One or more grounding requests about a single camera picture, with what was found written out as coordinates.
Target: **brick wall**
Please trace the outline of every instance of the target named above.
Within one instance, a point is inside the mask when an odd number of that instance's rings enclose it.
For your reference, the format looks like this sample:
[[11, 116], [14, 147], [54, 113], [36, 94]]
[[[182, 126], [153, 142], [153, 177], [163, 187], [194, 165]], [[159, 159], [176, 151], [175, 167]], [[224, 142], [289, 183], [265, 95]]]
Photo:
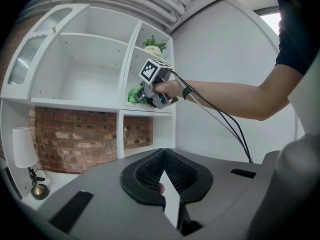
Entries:
[[[28, 31], [34, 26], [34, 24], [44, 15], [45, 13], [39, 13], [26, 18], [24, 21], [15, 24], [9, 33], [7, 40], [3, 44], [0, 50], [0, 90], [7, 72], [7, 68], [13, 57], [16, 49], [21, 43], [22, 39], [28, 33]], [[0, 157], [5, 158], [2, 142], [0, 141]]]
[[[80, 174], [93, 166], [118, 159], [117, 115], [69, 109], [33, 107], [29, 125], [39, 156], [38, 168]], [[151, 117], [124, 118], [124, 148], [153, 143]]]

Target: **lamp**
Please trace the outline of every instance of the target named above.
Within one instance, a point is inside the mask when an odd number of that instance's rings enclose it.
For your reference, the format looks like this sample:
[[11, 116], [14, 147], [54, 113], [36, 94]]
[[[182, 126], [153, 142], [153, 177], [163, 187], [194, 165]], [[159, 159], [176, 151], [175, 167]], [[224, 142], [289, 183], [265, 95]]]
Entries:
[[32, 180], [31, 194], [37, 200], [45, 199], [49, 190], [44, 184], [38, 184], [43, 182], [45, 178], [37, 177], [34, 166], [39, 158], [36, 154], [34, 144], [31, 138], [30, 128], [28, 127], [17, 127], [12, 130], [12, 143], [13, 143], [13, 157], [14, 163], [18, 168], [28, 168], [29, 177]]

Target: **white lampshade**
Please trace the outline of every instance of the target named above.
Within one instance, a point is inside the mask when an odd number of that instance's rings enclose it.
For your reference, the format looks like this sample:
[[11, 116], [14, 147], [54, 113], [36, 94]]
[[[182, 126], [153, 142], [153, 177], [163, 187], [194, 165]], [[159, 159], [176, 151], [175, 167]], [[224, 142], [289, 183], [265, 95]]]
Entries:
[[12, 130], [13, 157], [16, 167], [34, 166], [39, 158], [34, 148], [30, 128], [17, 127]]

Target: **green leaves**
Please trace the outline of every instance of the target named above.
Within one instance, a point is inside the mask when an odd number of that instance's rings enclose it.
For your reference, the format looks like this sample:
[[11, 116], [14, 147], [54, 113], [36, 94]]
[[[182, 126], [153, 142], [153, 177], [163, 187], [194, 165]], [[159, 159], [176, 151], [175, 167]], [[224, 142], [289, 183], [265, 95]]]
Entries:
[[155, 36], [152, 35], [151, 38], [148, 38], [146, 41], [143, 42], [144, 46], [157, 46], [159, 47], [160, 51], [167, 49], [167, 44], [165, 42], [156, 43]]

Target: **potted plant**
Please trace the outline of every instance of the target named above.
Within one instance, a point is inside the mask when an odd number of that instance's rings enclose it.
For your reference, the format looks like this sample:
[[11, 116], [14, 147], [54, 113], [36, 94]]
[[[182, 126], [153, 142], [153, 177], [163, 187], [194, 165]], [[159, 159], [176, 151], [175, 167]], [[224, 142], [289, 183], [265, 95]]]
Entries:
[[158, 57], [162, 57], [162, 51], [167, 48], [167, 44], [165, 42], [156, 43], [154, 35], [144, 41], [143, 45], [145, 46], [144, 50]]

